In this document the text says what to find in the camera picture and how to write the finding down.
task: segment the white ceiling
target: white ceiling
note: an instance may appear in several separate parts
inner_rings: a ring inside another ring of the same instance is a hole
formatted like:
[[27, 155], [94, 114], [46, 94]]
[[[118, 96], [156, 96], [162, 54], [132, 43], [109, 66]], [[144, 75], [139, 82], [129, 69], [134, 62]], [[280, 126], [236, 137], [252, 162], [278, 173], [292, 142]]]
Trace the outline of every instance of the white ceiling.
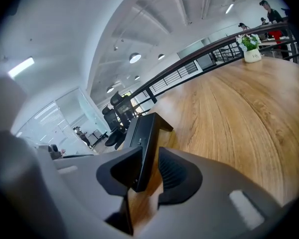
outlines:
[[[107, 94], [106, 88], [117, 80], [125, 87], [134, 84], [136, 75], [144, 75], [160, 62], [157, 59], [160, 53], [167, 56], [202, 39], [206, 34], [204, 28], [210, 33], [216, 31], [212, 25], [219, 17], [225, 18], [230, 3], [231, 0], [135, 0], [108, 38], [96, 66], [92, 99], [98, 103], [108, 98], [112, 93]], [[134, 52], [142, 58], [130, 64], [129, 56]]]
[[[15, 79], [30, 96], [52, 99], [51, 93], [61, 95], [76, 86], [89, 93], [90, 81], [97, 103], [108, 97], [106, 88], [117, 80], [121, 88], [134, 84], [135, 75], [150, 71], [160, 53], [168, 56], [215, 31], [213, 25], [229, 4], [230, 0], [20, 0], [16, 15], [7, 16], [0, 28], [0, 74], [32, 56], [35, 64]], [[133, 52], [142, 59], [130, 64]]]

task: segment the white flower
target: white flower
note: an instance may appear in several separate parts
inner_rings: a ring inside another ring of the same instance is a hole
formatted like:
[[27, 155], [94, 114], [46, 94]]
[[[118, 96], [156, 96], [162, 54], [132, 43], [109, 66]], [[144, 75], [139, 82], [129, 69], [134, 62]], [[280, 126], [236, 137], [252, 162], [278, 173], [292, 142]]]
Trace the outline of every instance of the white flower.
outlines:
[[243, 43], [239, 44], [239, 47], [242, 49], [242, 51], [247, 51], [247, 47]]
[[258, 43], [261, 43], [261, 40], [259, 39], [259, 36], [257, 34], [251, 34], [251, 35], [257, 39]]
[[238, 43], [242, 43], [242, 41], [243, 41], [243, 37], [244, 37], [244, 35], [238, 35], [238, 37], [236, 37], [236, 41], [238, 42]]

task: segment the glass panel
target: glass panel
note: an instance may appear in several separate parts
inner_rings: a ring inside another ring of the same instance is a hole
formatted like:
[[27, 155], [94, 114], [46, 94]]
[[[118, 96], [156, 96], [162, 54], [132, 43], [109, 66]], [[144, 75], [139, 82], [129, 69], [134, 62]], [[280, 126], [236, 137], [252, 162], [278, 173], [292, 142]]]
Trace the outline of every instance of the glass panel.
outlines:
[[50, 103], [32, 117], [16, 134], [31, 146], [55, 144], [64, 155], [93, 154], [71, 129], [56, 103]]
[[102, 121], [101, 112], [93, 109], [79, 89], [57, 99], [56, 103], [69, 124], [67, 130], [85, 145], [94, 146], [109, 131]]

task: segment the light strip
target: light strip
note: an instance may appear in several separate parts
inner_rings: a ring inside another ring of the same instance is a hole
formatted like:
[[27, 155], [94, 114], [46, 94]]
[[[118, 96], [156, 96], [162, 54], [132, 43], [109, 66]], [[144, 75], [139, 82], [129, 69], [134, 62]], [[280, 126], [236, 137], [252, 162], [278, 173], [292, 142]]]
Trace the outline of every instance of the light strip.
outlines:
[[233, 3], [231, 5], [229, 5], [229, 7], [228, 7], [227, 11], [225, 12], [225, 14], [227, 14], [230, 11], [231, 7], [233, 7], [233, 6], [234, 6]]
[[11, 78], [14, 78], [16, 75], [21, 73], [23, 70], [34, 64], [32, 57], [29, 57], [27, 60], [24, 60], [22, 63], [18, 64], [16, 67], [13, 67], [8, 74]]
[[45, 137], [46, 137], [46, 135], [45, 135], [44, 137], [42, 137], [42, 138], [40, 139], [40, 141], [42, 141]]
[[52, 103], [50, 104], [47, 108], [45, 108], [44, 110], [42, 110], [39, 114], [37, 114], [34, 118], [37, 120], [41, 115], [43, 115], [45, 112], [47, 112], [48, 110], [50, 110], [52, 107], [56, 106], [56, 103]]

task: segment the wooden table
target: wooden table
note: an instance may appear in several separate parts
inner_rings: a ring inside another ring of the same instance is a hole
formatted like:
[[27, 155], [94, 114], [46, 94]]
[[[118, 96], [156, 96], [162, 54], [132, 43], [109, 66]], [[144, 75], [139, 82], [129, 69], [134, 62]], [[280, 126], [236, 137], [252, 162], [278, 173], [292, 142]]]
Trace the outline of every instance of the wooden table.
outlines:
[[[166, 92], [150, 112], [173, 127], [158, 146], [231, 165], [282, 205], [299, 195], [299, 65], [239, 60]], [[137, 235], [157, 212], [157, 151], [146, 191], [129, 191]]]

